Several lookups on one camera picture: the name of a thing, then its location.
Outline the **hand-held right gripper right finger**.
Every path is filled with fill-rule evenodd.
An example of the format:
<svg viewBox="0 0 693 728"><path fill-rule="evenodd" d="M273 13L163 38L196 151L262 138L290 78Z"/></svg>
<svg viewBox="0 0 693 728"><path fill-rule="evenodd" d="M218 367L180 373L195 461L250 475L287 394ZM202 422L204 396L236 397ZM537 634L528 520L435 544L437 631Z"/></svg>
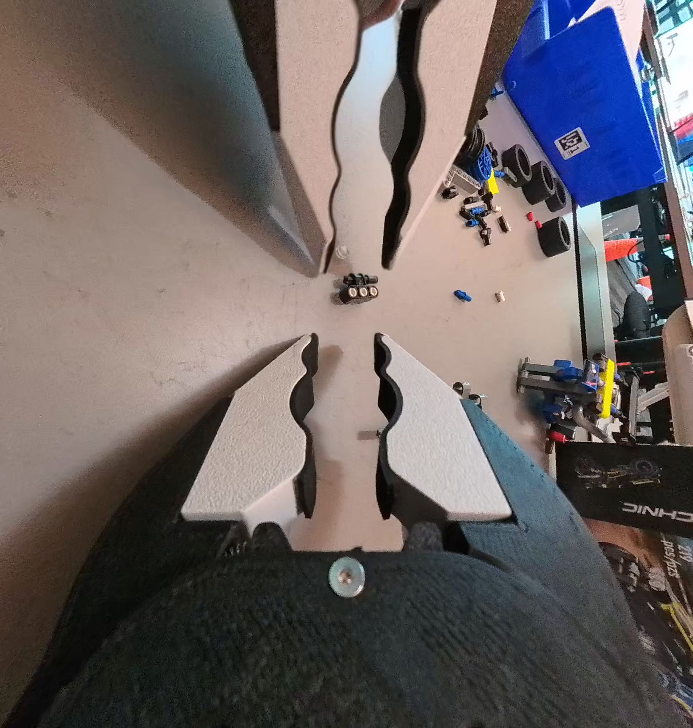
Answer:
<svg viewBox="0 0 693 728"><path fill-rule="evenodd" d="M403 527L510 519L459 395L386 334L375 334L374 361L386 418L375 479L382 518Z"/></svg>

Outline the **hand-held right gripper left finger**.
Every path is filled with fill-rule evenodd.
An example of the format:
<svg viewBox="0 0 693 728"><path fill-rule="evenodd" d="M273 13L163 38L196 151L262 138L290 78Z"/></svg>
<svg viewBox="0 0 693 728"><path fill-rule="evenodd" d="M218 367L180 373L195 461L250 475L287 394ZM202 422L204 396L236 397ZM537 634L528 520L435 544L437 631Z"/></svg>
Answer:
<svg viewBox="0 0 693 728"><path fill-rule="evenodd" d="M313 437L319 340L301 336L233 394L181 507L190 523L241 523L250 535L265 523L289 536L316 501Z"/></svg>

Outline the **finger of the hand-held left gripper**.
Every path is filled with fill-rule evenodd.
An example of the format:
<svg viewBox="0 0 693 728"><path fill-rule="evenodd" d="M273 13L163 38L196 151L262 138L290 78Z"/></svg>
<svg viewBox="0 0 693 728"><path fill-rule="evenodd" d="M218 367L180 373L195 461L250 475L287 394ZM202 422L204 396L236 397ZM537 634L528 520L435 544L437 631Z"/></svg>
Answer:
<svg viewBox="0 0 693 728"><path fill-rule="evenodd" d="M274 11L278 129L271 135L297 245L317 276L335 235L335 113L357 56L360 14L352 1L276 1Z"/></svg>
<svg viewBox="0 0 693 728"><path fill-rule="evenodd" d="M496 6L402 2L393 86L403 104L385 96L380 119L395 147L389 154L393 195L384 222L384 268L396 264L465 141Z"/></svg>

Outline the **blue hub lego wheel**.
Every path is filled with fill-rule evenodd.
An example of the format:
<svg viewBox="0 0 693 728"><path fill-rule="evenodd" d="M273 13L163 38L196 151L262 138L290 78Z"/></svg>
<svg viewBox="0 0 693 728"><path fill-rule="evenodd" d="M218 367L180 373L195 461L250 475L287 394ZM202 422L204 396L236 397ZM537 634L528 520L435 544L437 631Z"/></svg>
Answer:
<svg viewBox="0 0 693 728"><path fill-rule="evenodd" d="M485 133L479 124L467 134L453 165L475 179L479 185L491 177L493 158L487 148Z"/></svg>

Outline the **grey lattice lego piece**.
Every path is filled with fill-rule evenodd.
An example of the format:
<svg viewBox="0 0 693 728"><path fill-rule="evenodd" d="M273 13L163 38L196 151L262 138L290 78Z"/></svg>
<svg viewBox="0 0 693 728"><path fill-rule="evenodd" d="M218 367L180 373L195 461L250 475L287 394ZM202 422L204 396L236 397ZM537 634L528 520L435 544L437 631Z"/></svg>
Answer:
<svg viewBox="0 0 693 728"><path fill-rule="evenodd" d="M479 198L483 185L464 169L451 165L442 178L439 193L445 200L458 196Z"/></svg>

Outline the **pile of small lego pieces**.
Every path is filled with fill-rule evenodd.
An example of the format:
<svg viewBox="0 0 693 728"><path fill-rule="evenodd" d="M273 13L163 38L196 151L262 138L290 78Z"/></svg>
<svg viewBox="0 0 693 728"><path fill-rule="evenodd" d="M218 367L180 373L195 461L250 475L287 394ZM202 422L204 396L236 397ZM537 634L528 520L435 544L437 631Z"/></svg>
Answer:
<svg viewBox="0 0 693 728"><path fill-rule="evenodd" d="M495 202L495 197L491 191L479 196L467 196L463 198L459 209L463 225L478 232L484 247L492 244L494 226L501 234L509 234L512 231L502 207Z"/></svg>

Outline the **partly built lego vehicle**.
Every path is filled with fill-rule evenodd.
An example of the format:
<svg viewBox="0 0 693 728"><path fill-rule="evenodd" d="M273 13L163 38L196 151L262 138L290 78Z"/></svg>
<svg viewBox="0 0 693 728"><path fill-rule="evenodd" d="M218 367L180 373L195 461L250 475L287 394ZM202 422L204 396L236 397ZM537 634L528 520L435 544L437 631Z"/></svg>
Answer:
<svg viewBox="0 0 693 728"><path fill-rule="evenodd" d="M550 365L523 359L516 375L519 394L540 396L539 415L546 425L544 450L576 439L583 430L599 442L653 445L671 440L671 418L661 416L656 430L650 409L669 405L663 365L617 364L604 354L575 364L556 359Z"/></svg>

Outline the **black lego set box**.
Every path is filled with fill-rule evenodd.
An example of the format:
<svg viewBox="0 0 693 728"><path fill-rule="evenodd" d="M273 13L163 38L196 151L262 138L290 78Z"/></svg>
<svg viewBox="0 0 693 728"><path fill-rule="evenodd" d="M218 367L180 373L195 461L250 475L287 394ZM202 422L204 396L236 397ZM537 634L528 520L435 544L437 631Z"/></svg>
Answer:
<svg viewBox="0 0 693 728"><path fill-rule="evenodd" d="M693 540L693 446L568 442L555 457L583 518Z"/></svg>

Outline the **large blue plastic bin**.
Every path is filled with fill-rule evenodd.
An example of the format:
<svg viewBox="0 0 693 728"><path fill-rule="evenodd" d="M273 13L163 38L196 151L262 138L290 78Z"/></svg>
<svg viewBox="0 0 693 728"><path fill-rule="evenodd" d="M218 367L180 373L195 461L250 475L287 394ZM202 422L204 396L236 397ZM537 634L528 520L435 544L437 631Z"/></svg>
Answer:
<svg viewBox="0 0 693 728"><path fill-rule="evenodd" d="M645 2L534 2L508 94L577 205L666 181L640 54Z"/></svg>

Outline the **black office chair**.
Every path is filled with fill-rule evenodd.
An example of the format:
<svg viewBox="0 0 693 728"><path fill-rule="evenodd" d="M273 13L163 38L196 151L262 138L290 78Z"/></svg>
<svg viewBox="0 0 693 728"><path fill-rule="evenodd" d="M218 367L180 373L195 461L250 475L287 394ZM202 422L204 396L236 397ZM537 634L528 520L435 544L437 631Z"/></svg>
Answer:
<svg viewBox="0 0 693 728"><path fill-rule="evenodd" d="M651 337L652 316L648 302L641 293L630 293L624 311L614 327L615 341L631 341Z"/></svg>

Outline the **beige rounded stand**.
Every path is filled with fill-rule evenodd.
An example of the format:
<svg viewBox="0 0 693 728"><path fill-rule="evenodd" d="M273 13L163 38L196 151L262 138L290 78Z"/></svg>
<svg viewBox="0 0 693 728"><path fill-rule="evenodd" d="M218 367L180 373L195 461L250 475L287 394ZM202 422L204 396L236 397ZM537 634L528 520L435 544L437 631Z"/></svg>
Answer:
<svg viewBox="0 0 693 728"><path fill-rule="evenodd" d="M693 298L671 313L661 336L674 441L693 446Z"/></svg>

